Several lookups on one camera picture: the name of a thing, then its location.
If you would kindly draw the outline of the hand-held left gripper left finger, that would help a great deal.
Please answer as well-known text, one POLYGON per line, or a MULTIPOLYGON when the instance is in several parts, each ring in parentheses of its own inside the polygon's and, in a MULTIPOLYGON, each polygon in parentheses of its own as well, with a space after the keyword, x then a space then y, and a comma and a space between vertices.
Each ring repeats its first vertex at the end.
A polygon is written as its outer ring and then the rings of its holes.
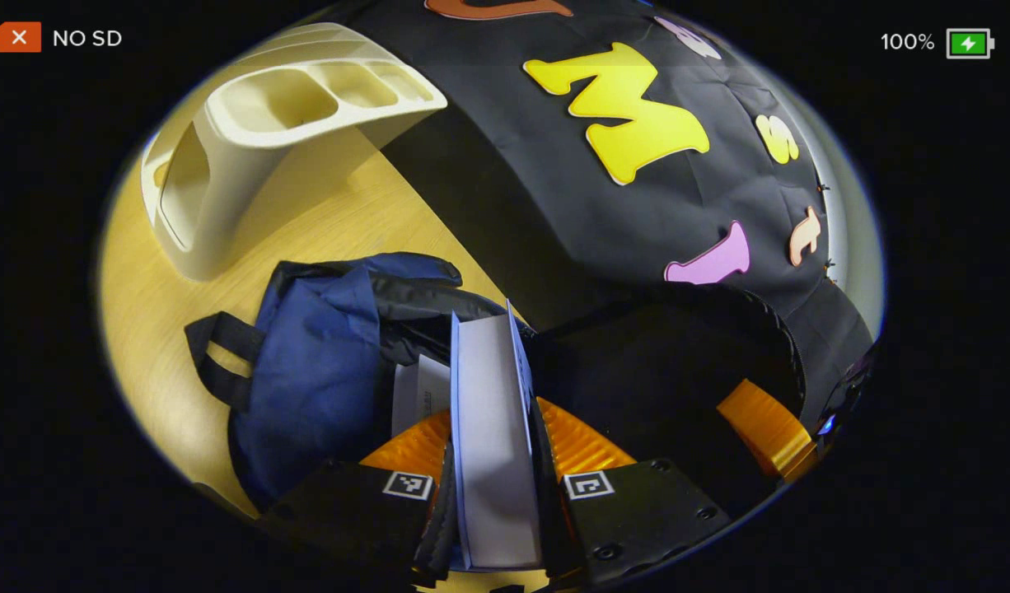
POLYGON ((272 504, 260 528, 376 578, 436 588, 457 537, 450 413, 431 414, 358 463, 327 460, 272 504))

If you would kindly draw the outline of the white plastic bookshelf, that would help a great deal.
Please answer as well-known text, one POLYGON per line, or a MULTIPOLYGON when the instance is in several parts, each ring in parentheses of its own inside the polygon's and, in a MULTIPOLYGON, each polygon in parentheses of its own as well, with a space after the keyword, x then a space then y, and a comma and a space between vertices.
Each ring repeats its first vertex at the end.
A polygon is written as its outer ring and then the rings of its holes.
POLYGON ((448 105, 421 72, 344 24, 280 31, 186 97, 141 158, 152 229, 210 281, 448 105))

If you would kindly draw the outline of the black backdrop cloth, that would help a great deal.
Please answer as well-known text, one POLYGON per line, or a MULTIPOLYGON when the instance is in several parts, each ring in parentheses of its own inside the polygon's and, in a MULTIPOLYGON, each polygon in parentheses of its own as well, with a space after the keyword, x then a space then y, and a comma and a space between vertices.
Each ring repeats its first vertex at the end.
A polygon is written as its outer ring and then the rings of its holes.
POLYGON ((626 289, 724 282, 784 320, 816 429, 881 331, 877 225, 809 102, 644 0, 339 0, 446 108, 385 155, 536 328, 626 289))

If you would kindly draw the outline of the blue-grey book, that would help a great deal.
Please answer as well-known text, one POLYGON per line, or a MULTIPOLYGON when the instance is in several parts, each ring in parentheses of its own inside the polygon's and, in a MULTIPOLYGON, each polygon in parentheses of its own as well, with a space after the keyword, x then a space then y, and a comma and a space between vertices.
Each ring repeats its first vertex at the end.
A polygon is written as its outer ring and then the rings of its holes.
POLYGON ((512 308, 450 326, 457 528, 471 572, 539 569, 531 373, 512 308))

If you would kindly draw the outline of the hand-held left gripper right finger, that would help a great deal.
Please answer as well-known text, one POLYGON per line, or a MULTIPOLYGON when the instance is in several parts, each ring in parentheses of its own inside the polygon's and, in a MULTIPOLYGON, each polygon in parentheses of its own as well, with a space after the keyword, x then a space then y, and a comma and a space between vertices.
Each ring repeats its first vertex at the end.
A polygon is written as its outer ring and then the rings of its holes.
POLYGON ((619 583, 724 530, 730 515, 666 458, 636 461, 536 400, 536 509, 553 583, 619 583))

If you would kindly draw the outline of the blue schoolbag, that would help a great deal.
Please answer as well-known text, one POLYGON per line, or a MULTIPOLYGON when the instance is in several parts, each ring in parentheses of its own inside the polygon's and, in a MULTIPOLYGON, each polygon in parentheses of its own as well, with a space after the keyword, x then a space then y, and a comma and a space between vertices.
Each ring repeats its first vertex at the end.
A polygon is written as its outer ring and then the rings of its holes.
MULTIPOLYGON (((395 369, 448 358, 450 319, 504 314, 465 292, 460 270, 423 253, 283 260, 254 325, 220 312, 185 327, 199 378, 230 406, 227 442, 265 511, 325 460, 355 463, 388 442, 395 369)), ((780 316, 730 286, 640 290, 587 315, 521 327, 534 393, 638 460, 673 461, 737 515, 772 488, 718 412, 749 380, 799 414, 807 381, 780 316)))

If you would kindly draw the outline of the white book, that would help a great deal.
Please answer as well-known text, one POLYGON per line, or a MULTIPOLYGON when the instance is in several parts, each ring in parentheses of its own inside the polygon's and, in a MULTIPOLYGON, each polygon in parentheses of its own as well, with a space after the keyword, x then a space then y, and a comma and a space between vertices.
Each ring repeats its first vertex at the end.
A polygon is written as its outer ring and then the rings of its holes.
POLYGON ((390 435, 399 436, 419 422, 443 413, 450 431, 450 367, 426 354, 419 354, 412 364, 396 365, 390 435))

